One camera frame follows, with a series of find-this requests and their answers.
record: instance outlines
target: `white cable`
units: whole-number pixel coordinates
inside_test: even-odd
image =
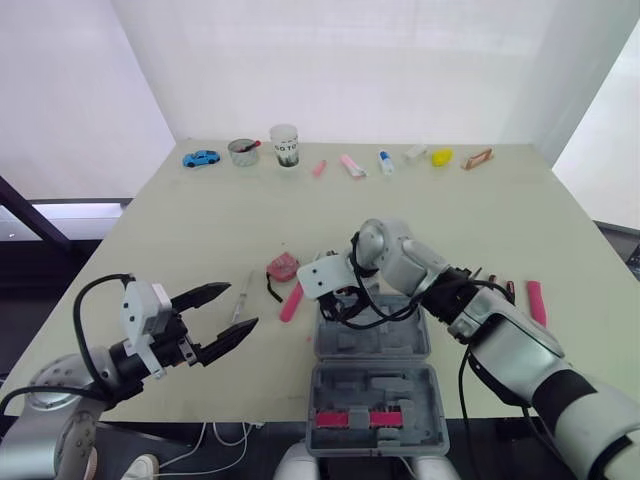
[[[233,462],[230,463],[229,465],[227,465],[226,467],[222,467],[222,468],[216,468],[214,470],[208,470],[206,472],[181,472],[181,473],[156,473],[154,475],[150,475],[147,477],[138,477],[138,476],[133,476],[133,475],[127,475],[125,474],[125,476],[123,478],[131,478],[131,479],[135,479],[135,480],[150,480],[156,477],[170,477],[170,476],[175,476],[175,477],[187,477],[189,475],[211,475],[214,473],[219,473],[219,472],[223,472],[224,470],[229,470],[230,468],[235,467],[238,463],[240,463],[243,459],[245,454],[247,453],[247,445],[249,443],[248,441],[248,435],[249,432],[247,431],[247,428],[244,425],[244,422],[242,423],[242,432],[244,434],[244,436],[242,437],[242,439],[244,440],[244,446],[242,447],[242,453],[240,454],[240,456],[238,457],[238,459]]]
[[[200,448],[200,444],[202,443],[202,439],[204,438],[204,432],[207,428],[207,424],[206,422],[202,424],[202,430],[200,431],[200,438],[198,438],[198,441],[196,442],[195,447],[193,447],[193,449],[188,452],[185,453],[183,455],[179,455],[176,458],[172,458],[171,460],[167,460],[166,462],[160,464],[160,466],[158,468],[164,468],[168,465],[171,465],[172,463],[176,463],[178,460],[182,460],[183,458],[187,458],[191,455],[193,455],[195,453],[196,450],[198,450],[198,448]]]
[[[222,440],[222,438],[220,438],[220,435],[218,434],[218,429],[216,428],[216,422],[212,423],[213,425],[213,434],[215,435],[216,439],[225,447],[235,447],[238,446],[242,443],[242,441],[244,440],[244,437],[240,438],[240,440],[238,440],[237,442],[226,442],[224,440]],[[253,425],[249,425],[249,430],[247,430],[246,435],[249,435],[249,433],[251,433],[251,429],[253,428]]]
[[[418,480],[418,476],[416,475],[416,473],[413,471],[413,469],[409,465],[409,462],[407,462],[407,460],[404,457],[398,457],[398,458],[400,459],[400,461],[402,463],[404,463],[404,466],[407,467],[407,471],[409,472],[409,475],[411,475],[413,478],[415,478],[415,480]]]

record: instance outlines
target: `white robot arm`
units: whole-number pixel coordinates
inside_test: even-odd
[[[533,406],[555,447],[579,479],[630,479],[640,471],[640,406],[612,387],[587,381],[564,359],[558,341],[469,270],[451,267],[412,238],[396,219],[368,220],[343,255],[298,270],[305,295],[317,298],[329,320],[349,319],[372,305],[363,278],[380,272],[468,345],[472,370],[504,403]],[[345,308],[334,292],[354,292]],[[380,321],[399,321],[402,315]]]
[[[122,280],[126,290],[121,324],[127,339],[111,348],[87,349],[80,323],[80,303],[90,288]],[[26,394],[20,417],[0,444],[0,480],[55,478],[81,480],[95,441],[96,422],[105,410],[143,390],[149,375],[161,378],[165,368],[187,363],[207,366],[233,350],[258,319],[236,323],[213,343],[193,343],[181,312],[198,308],[231,285],[209,283],[169,299],[159,284],[127,274],[102,277],[84,287],[74,303],[79,354],[44,366],[25,388],[0,402],[0,415],[12,398]]]

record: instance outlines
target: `pink handle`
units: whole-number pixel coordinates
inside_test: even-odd
[[[547,326],[547,312],[544,309],[544,302],[542,301],[542,285],[540,282],[528,281],[527,282],[527,294],[529,295],[529,310],[531,316],[543,327]]]
[[[284,302],[284,307],[282,307],[282,311],[280,312],[280,320],[285,323],[291,321],[293,314],[296,313],[296,308],[298,308],[298,304],[302,299],[302,293],[302,285],[298,282],[296,283],[296,286],[293,287],[291,295],[289,295],[287,301]]]

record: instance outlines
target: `gray plastic case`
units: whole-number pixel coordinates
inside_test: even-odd
[[[385,313],[408,299],[373,295]],[[342,299],[349,304],[350,299]],[[371,309],[351,321],[378,319]],[[326,321],[318,311],[315,352],[320,363],[311,375],[306,444],[317,457],[445,455],[449,433],[421,309],[409,319],[353,330]],[[401,428],[369,427],[369,412],[402,413]],[[348,415],[348,427],[318,428],[316,412]]]

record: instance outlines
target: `white wall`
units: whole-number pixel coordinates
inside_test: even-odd
[[[637,0],[114,0],[176,138],[534,142],[552,163]]]
[[[553,171],[593,219],[640,229],[640,24]]]
[[[0,2],[0,175],[24,196],[134,196],[173,144],[108,0]]]

